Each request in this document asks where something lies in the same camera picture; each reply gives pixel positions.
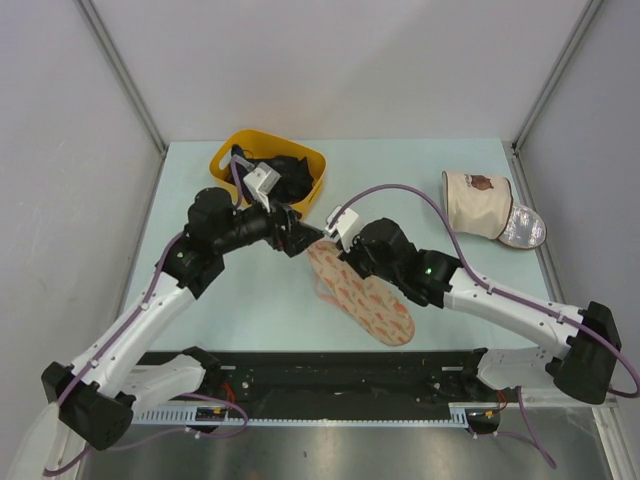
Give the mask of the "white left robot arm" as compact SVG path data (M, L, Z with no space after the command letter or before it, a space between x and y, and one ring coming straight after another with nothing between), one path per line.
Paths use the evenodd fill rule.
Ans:
M233 206L220 187L198 192L187 222L163 250L138 303L123 313L70 365L51 363L41 381L59 420L91 447L103 451L128 430L137 398L124 390L127 376L148 347L223 272L227 253L264 241L295 257L322 239L301 213L272 201Z

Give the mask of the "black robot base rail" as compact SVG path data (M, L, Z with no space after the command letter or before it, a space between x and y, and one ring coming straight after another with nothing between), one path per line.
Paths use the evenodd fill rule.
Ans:
M477 379L485 352L207 352L196 391L234 400L246 412L277 404L307 412L334 404L515 403L511 389L493 390Z

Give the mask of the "pink tulip mesh laundry bag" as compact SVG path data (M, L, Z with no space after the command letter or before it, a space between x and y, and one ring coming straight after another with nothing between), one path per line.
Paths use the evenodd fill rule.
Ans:
M375 277L362 279L339 259L337 246L321 240L306 250L315 274L316 294L349 315L378 342L399 347L415 335L415 322L407 307Z

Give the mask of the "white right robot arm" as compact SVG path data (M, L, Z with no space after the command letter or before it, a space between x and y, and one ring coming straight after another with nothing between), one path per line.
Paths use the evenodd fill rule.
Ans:
M484 401L496 390L550 378L569 397L592 405L604 402L621 349L611 310L544 302L471 274L460 257L417 249L400 226L382 218L336 223L340 258L363 279L394 285L411 302L473 315L536 344L520 374L505 355L484 353L477 367L461 376L463 393Z

